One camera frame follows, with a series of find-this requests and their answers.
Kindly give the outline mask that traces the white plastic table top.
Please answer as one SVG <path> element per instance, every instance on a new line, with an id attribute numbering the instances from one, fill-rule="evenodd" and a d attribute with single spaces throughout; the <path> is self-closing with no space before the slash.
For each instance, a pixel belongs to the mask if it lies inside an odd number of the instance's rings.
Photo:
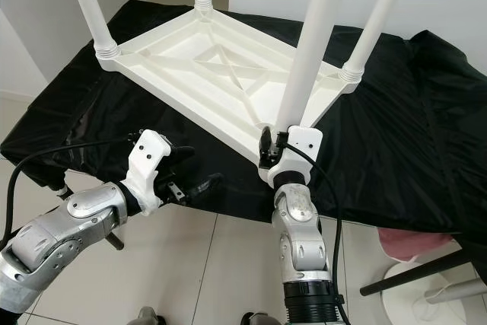
<path id="1" fill-rule="evenodd" d="M 272 137 L 302 25 L 293 20 L 199 12 L 174 18 L 118 43 L 116 71 L 131 79 L 258 168 L 264 127 Z M 323 59 L 299 126 L 317 128 L 341 96 L 361 84 L 339 79 Z"/>

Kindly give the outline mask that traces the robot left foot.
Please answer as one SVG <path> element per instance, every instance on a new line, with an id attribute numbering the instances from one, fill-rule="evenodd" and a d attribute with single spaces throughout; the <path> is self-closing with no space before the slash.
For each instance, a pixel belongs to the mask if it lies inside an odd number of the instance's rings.
<path id="1" fill-rule="evenodd" d="M 129 322 L 129 325 L 164 325 L 164 318 L 157 315 L 153 307 L 144 305 L 141 307 L 136 318 Z"/>

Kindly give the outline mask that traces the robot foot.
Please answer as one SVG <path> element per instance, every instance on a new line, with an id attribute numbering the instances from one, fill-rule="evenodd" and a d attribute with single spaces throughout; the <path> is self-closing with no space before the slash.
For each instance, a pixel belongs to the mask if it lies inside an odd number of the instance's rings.
<path id="1" fill-rule="evenodd" d="M 164 325 L 164 318 L 157 315 L 153 307 L 144 305 L 141 307 L 136 318 L 129 322 L 129 325 Z"/>
<path id="2" fill-rule="evenodd" d="M 241 316 L 240 325 L 281 325 L 281 322 L 266 312 L 246 312 Z"/>

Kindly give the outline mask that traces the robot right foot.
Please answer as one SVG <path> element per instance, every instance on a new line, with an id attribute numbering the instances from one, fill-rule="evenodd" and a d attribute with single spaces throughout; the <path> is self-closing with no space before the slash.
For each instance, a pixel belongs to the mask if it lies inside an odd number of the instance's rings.
<path id="1" fill-rule="evenodd" d="M 281 325 L 281 322 L 266 312 L 246 312 L 241 316 L 240 325 Z"/>

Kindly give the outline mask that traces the black cloth table cover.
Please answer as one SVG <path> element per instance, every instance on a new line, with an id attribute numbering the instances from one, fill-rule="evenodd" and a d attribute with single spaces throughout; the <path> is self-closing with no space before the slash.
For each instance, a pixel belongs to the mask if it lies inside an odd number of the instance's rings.
<path id="1" fill-rule="evenodd" d="M 120 43 L 174 18 L 185 5 L 131 0 L 108 23 Z M 339 67 L 361 29 L 332 30 L 324 60 Z M 361 84 L 319 122 L 317 163 L 334 185 L 310 188 L 327 216 L 399 230 L 487 237 L 487 75 L 429 30 L 410 39 L 379 37 Z M 42 186 L 66 170 L 102 181 L 125 176 L 131 148 L 107 141 L 150 129 L 196 153 L 177 168 L 181 186 L 223 174 L 219 199 L 195 208 L 270 221 L 272 188 L 228 145 L 121 72 L 102 69 L 87 46 L 42 91 L 1 145 Z"/>

